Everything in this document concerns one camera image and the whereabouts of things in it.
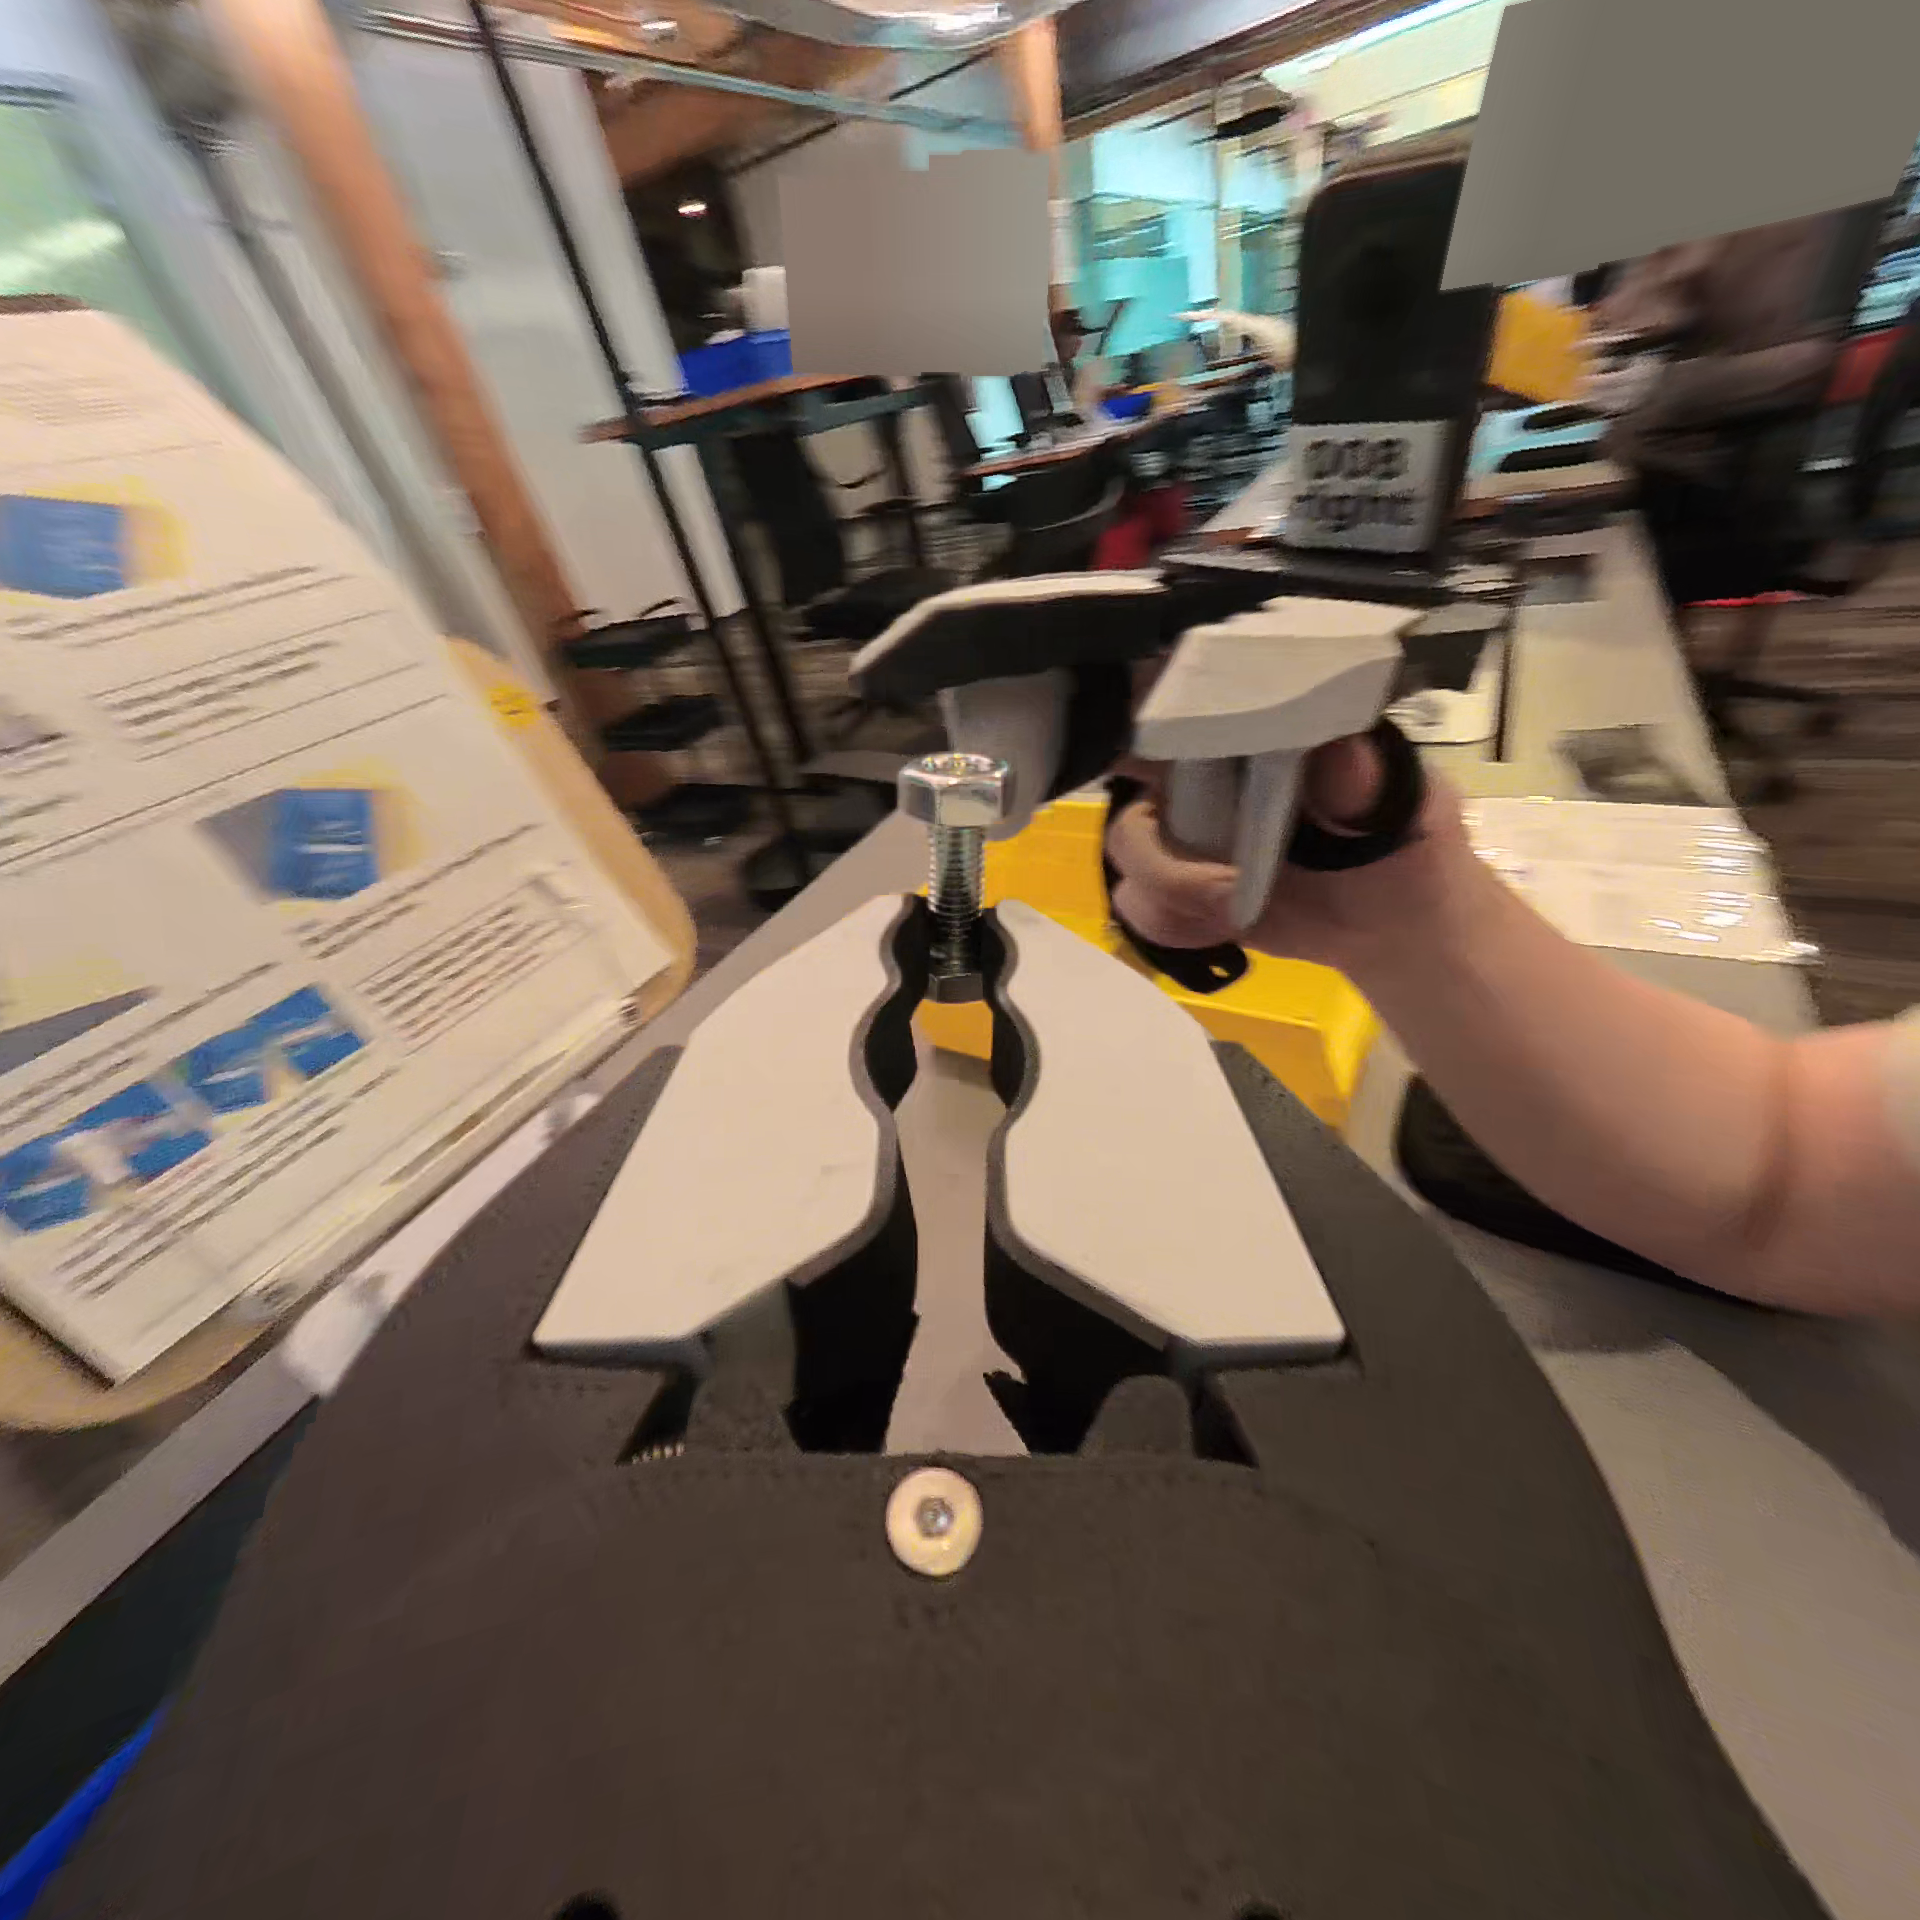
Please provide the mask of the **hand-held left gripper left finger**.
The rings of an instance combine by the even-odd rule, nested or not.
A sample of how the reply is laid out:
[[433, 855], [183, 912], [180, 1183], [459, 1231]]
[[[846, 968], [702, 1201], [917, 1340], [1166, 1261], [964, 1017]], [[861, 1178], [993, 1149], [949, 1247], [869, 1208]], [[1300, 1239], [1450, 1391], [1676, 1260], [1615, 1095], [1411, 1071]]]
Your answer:
[[895, 1103], [869, 1037], [903, 984], [913, 895], [875, 895], [692, 1030], [533, 1330], [559, 1360], [695, 1362], [740, 1310], [877, 1224]]

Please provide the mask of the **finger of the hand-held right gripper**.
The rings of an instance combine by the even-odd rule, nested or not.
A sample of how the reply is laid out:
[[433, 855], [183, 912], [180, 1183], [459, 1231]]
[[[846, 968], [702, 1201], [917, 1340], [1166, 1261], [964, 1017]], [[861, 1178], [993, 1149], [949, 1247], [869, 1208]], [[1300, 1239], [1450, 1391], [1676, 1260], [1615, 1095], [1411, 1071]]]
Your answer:
[[851, 661], [867, 703], [939, 711], [955, 751], [1006, 760], [1014, 799], [1059, 799], [1110, 772], [1133, 732], [1137, 668], [1179, 636], [1154, 570], [1068, 570], [953, 588]]
[[[1137, 717], [1137, 751], [1163, 769], [1162, 821], [1189, 855], [1231, 865], [1231, 927], [1251, 929], [1281, 871], [1354, 872], [1417, 828], [1423, 765], [1385, 714], [1417, 607], [1283, 597], [1189, 629]], [[1306, 816], [1307, 758], [1363, 738], [1379, 760], [1357, 828]]]

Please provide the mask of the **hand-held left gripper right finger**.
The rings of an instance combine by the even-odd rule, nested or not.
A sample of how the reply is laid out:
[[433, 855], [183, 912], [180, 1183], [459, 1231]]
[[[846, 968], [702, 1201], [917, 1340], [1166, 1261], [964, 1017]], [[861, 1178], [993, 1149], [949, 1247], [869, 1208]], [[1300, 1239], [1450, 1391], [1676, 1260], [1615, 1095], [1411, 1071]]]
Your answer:
[[987, 932], [1006, 1247], [1170, 1360], [1334, 1357], [1339, 1310], [1204, 1025], [1028, 902]]

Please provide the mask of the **yellow plastic bin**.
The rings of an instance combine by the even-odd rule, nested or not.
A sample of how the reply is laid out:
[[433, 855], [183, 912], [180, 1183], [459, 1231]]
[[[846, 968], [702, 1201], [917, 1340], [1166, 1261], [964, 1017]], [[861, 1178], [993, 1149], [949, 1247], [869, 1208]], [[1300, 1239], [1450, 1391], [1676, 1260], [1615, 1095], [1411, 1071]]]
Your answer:
[[1198, 951], [1148, 957], [1110, 901], [1106, 825], [1103, 802], [1059, 799], [999, 842], [969, 833], [978, 904], [1018, 920], [1002, 981], [1014, 1004], [930, 1006], [929, 1039], [987, 1063], [1006, 1111], [1057, 1130], [1191, 1120], [1214, 1100], [1218, 1042], [1342, 1127], [1380, 1029], [1366, 999], [1331, 966], [1260, 953], [1241, 972]]

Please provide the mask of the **silver hex bolt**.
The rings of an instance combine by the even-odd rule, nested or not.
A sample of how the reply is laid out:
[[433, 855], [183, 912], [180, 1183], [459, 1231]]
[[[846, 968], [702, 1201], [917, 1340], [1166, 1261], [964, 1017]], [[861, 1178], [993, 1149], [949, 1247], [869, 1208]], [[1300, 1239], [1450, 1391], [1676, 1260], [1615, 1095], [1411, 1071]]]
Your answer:
[[990, 753], [934, 751], [898, 775], [901, 814], [929, 831], [930, 972], [978, 968], [987, 838], [1011, 798], [1013, 768]]

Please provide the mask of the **blue plastic bin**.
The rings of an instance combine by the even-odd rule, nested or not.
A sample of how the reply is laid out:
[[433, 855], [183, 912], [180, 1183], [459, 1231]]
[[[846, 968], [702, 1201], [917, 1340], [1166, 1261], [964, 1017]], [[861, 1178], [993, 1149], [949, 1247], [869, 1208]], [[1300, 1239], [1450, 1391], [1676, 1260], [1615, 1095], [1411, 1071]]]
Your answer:
[[3, 1865], [3, 1917], [26, 1917], [60, 1865], [71, 1858], [99, 1812], [113, 1801], [164, 1718], [146, 1716]]

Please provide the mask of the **black mesh elbow pad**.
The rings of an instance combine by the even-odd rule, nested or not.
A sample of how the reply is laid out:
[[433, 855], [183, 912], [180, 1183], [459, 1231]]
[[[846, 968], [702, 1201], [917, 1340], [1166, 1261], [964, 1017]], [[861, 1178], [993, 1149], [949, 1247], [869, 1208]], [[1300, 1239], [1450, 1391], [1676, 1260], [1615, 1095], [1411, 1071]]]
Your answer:
[[1742, 1305], [1732, 1293], [1692, 1282], [1547, 1206], [1484, 1151], [1419, 1073], [1407, 1079], [1401, 1095], [1394, 1161], [1404, 1183], [1455, 1224], [1689, 1298]]

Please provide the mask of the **person's right forearm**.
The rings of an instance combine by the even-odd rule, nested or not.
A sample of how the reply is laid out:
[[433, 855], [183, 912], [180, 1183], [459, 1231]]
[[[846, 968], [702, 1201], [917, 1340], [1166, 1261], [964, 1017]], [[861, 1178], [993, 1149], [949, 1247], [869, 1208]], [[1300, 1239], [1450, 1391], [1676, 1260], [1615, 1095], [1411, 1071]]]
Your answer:
[[1915, 1319], [1915, 1013], [1766, 1030], [1621, 972], [1492, 888], [1359, 984], [1459, 1124], [1549, 1208], [1753, 1305]]

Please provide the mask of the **person's right hand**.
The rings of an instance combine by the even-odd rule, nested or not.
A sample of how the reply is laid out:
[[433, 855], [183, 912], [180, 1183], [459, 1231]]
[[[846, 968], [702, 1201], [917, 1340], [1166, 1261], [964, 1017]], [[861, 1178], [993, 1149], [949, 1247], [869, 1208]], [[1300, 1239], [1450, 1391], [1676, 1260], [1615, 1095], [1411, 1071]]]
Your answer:
[[1281, 865], [1265, 910], [1234, 924], [1236, 871], [1182, 842], [1163, 822], [1170, 765], [1124, 758], [1110, 780], [1101, 849], [1110, 865], [1110, 912], [1129, 932], [1173, 953], [1223, 944], [1351, 972], [1370, 982], [1401, 951], [1441, 951], [1492, 888], [1476, 860], [1459, 793], [1428, 775], [1427, 799], [1405, 845], [1355, 871]]

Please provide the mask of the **red floor bag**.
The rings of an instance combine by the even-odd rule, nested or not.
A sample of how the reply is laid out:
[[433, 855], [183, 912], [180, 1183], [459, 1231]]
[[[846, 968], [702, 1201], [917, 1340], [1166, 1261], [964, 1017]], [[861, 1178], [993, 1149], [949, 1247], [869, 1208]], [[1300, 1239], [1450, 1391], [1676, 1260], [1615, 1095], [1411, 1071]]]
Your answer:
[[1095, 540], [1091, 566], [1098, 570], [1153, 568], [1162, 551], [1186, 534], [1189, 526], [1186, 479], [1127, 482], [1108, 526]]

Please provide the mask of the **wooden top desk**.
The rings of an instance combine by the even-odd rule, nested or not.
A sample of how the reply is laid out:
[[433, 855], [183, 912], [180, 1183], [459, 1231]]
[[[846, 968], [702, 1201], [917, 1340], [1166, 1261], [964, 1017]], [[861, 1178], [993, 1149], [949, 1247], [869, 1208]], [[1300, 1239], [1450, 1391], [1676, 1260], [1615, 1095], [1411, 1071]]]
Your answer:
[[[758, 910], [788, 904], [857, 841], [859, 830], [842, 831], [827, 825], [817, 796], [820, 780], [804, 772], [811, 753], [810, 734], [799, 717], [799, 697], [737, 542], [726, 493], [737, 477], [726, 449], [743, 436], [790, 433], [804, 440], [847, 424], [891, 424], [923, 404], [929, 404], [929, 393], [914, 381], [895, 385], [874, 376], [777, 375], [718, 394], [628, 393], [619, 415], [579, 429], [581, 442], [623, 446], [639, 462], [690, 597], [690, 613], [681, 625], [718, 668], [726, 687], [723, 714], [747, 738], [758, 780], [745, 786], [743, 821], [755, 816], [757, 805], [766, 805], [772, 818], [771, 838], [738, 864], [740, 892]], [[690, 448], [700, 456], [716, 526], [758, 648], [762, 681], [774, 694], [786, 756], [779, 756], [762, 725], [749, 677], [730, 647], [730, 614], [713, 600], [707, 568], [668, 482], [662, 460], [674, 448]]]

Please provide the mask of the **black rolling cart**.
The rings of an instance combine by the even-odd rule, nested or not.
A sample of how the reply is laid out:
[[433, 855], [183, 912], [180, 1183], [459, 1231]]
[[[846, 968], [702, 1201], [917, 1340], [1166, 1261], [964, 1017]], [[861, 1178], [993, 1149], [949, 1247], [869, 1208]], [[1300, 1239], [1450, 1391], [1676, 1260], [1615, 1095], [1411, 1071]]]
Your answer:
[[751, 793], [707, 758], [730, 725], [703, 681], [703, 623], [670, 594], [634, 614], [579, 609], [557, 661], [597, 735], [602, 783], [643, 841], [710, 848], [751, 822]]

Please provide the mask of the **blue storage bin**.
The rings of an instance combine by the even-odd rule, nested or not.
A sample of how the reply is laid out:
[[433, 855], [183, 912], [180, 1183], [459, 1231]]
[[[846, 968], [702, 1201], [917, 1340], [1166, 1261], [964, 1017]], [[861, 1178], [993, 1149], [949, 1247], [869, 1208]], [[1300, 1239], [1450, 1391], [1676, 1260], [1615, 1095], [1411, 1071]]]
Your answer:
[[679, 353], [684, 393], [723, 398], [793, 375], [793, 344], [785, 326], [740, 328]]

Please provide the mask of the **white printed paper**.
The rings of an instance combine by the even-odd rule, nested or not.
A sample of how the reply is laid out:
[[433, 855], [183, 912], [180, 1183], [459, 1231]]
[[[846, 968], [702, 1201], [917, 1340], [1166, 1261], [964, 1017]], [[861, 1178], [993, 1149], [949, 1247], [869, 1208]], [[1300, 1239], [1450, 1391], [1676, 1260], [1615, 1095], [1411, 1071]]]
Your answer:
[[1470, 799], [1479, 860], [1575, 944], [1807, 968], [1762, 838], [1727, 807]]

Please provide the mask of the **wooden support post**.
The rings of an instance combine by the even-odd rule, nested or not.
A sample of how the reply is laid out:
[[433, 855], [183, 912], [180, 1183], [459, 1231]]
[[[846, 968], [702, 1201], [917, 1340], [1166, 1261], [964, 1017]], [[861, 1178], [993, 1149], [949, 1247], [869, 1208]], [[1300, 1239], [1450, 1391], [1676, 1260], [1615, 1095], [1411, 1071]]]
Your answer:
[[251, 104], [290, 151], [327, 238], [367, 302], [417, 410], [477, 518], [492, 561], [538, 647], [575, 751], [602, 765], [562, 642], [581, 630], [581, 606], [509, 439], [492, 407], [465, 333], [442, 295], [406, 199], [366, 118], [346, 47], [318, 1], [210, 1], [227, 54]]

